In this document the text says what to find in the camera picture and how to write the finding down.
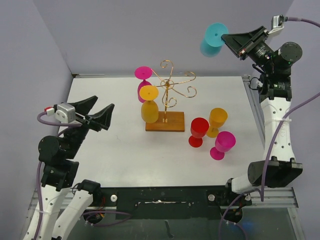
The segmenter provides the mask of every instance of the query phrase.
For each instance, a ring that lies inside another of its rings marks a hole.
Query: bolt
[[[209,201],[210,202],[213,202],[214,200],[215,200],[215,195],[213,195],[213,194],[210,194],[209,196],[208,196],[208,199],[209,199]]]
[[[114,195],[114,194],[113,194],[113,195],[110,197],[110,200],[111,200],[111,202],[115,203],[115,202],[118,200],[117,195]]]

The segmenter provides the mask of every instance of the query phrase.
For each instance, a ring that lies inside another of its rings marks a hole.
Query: wooden block
[[[164,111],[159,111],[159,118],[154,123],[146,123],[147,132],[184,132],[185,131],[185,113],[183,111],[167,111],[166,118],[168,122],[163,122]]]

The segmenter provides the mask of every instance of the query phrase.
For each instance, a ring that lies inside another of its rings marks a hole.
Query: gray wall
[[[35,189],[38,143],[56,131],[37,122],[72,81],[32,0],[0,1],[0,239],[17,240]]]
[[[294,0],[287,16],[320,23],[319,0]],[[278,49],[285,42],[298,43],[303,49],[301,60],[292,67],[292,106],[320,92],[320,28],[303,22],[287,22],[280,36],[270,46]],[[293,182],[299,204],[299,216],[307,240],[319,239],[320,207],[320,99],[291,115],[292,148],[303,173]]]
[[[34,0],[73,74],[133,75],[158,70],[239,76],[252,71],[223,47],[218,57],[199,50],[206,28],[224,23],[231,33],[268,28],[293,0]]]

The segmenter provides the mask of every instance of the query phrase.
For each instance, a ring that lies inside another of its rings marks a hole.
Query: red goblet
[[[206,119],[202,117],[195,118],[191,122],[192,136],[189,137],[189,144],[194,148],[200,147],[203,143],[202,138],[206,135],[208,129],[209,123]]]

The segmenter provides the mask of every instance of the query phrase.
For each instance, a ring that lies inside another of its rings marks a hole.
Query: white table
[[[173,81],[185,81],[173,77]],[[156,77],[148,79],[159,85]],[[93,95],[98,101],[90,114],[113,103],[108,131],[90,130],[74,161],[80,163],[74,183],[88,179],[102,187],[168,187],[224,185],[229,178],[245,174],[251,162],[261,161],[263,145],[252,109],[240,76],[197,77],[175,89],[187,93],[188,86],[197,89],[197,96],[177,98],[170,111],[183,111],[185,132],[146,132],[141,118],[141,103],[137,98],[140,80],[126,78],[75,78],[68,102],[77,102]],[[159,88],[156,102],[161,103],[164,89]],[[213,108],[223,108],[228,120],[221,131],[236,136],[235,147],[221,161],[210,157],[215,138],[204,137],[203,145],[193,148],[188,143],[191,121],[197,117],[209,119]]]

